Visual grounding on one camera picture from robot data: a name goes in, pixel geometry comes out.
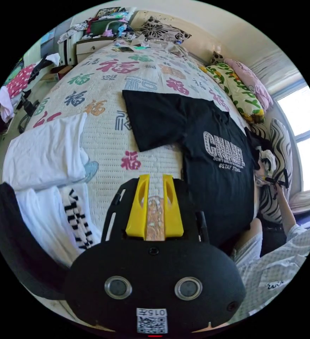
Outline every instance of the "white t-shirt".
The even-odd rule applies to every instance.
[[[310,229],[294,225],[283,246],[238,266],[246,297],[229,323],[243,320],[268,305],[294,278],[309,252]]]

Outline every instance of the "person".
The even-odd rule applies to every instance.
[[[296,223],[281,186],[275,185],[275,190],[286,243],[260,258],[262,225],[258,218],[253,219],[250,230],[241,235],[231,254],[246,288],[246,297],[234,316],[221,326],[241,321],[268,305],[294,278],[310,252],[310,229]],[[209,324],[198,332],[215,328]]]

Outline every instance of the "red clothing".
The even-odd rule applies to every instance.
[[[7,84],[10,99],[14,98],[28,86],[30,75],[36,64],[31,64],[23,69]]]

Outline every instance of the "person's hand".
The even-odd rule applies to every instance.
[[[274,185],[274,189],[275,192],[277,192],[278,196],[284,196],[283,189],[278,183]]]

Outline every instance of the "nightstand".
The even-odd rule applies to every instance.
[[[76,43],[77,63],[87,58],[98,49],[108,46],[116,37],[101,37],[86,40],[80,40]]]

